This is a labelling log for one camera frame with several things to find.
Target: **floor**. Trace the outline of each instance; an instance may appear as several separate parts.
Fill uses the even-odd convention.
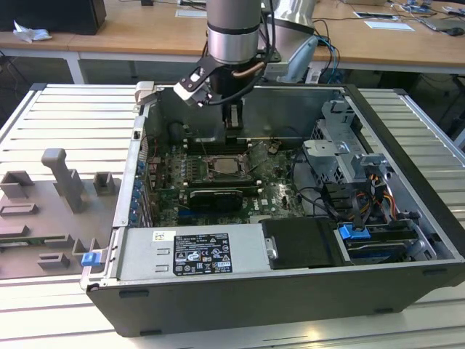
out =
[[[13,58],[13,60],[18,70],[30,83],[72,83],[64,60],[28,57]],[[11,65],[3,64],[2,68],[0,72],[0,124],[4,123],[28,91],[28,85]],[[139,62],[137,63],[139,71],[137,79],[131,77],[127,62],[87,60],[84,61],[84,68],[90,84],[134,84],[141,80],[176,81],[179,76],[192,68],[192,64]],[[357,87],[376,88],[380,77],[381,73],[374,71],[344,72],[344,82],[355,84]],[[456,85],[447,75],[420,76],[416,86],[410,91],[410,95],[436,122],[443,117],[448,106],[457,99],[443,118],[440,124],[442,128],[448,127],[450,121],[465,109],[465,96],[458,96]]]

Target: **blue plastic clip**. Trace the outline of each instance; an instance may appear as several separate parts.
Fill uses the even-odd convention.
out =
[[[355,230],[352,224],[344,224],[339,228],[339,233],[342,236],[342,239],[347,238],[370,238],[370,232],[367,228],[363,230]]]
[[[81,260],[83,267],[97,267],[100,265],[101,252],[87,252],[84,253]]]

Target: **white label sticker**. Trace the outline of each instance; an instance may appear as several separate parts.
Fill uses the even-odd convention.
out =
[[[156,230],[153,232],[153,241],[174,241],[175,230]]]

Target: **power supply label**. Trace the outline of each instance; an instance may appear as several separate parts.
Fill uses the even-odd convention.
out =
[[[228,234],[175,236],[173,272],[176,276],[232,273]]]

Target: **black plastic cover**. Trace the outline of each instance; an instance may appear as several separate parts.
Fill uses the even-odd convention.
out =
[[[272,269],[324,268],[344,265],[334,229],[328,218],[297,217],[262,222],[265,238],[278,252]]]

